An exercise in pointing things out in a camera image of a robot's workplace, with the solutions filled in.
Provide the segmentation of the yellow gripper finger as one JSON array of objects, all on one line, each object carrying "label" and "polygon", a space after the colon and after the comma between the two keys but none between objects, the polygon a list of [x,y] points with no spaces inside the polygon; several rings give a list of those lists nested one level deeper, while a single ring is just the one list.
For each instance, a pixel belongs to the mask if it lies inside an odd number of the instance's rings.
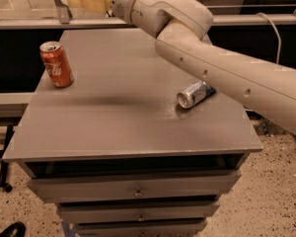
[{"label": "yellow gripper finger", "polygon": [[67,0],[68,6],[82,8],[97,14],[105,14],[110,9],[110,0]]}]

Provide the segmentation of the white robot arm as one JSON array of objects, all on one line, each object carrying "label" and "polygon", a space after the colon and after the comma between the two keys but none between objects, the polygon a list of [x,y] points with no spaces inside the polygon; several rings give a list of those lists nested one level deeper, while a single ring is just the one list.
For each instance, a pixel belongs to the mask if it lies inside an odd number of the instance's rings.
[{"label": "white robot arm", "polygon": [[204,41],[213,15],[195,0],[61,0],[96,13],[111,10],[155,39],[179,69],[296,135],[296,69]]}]

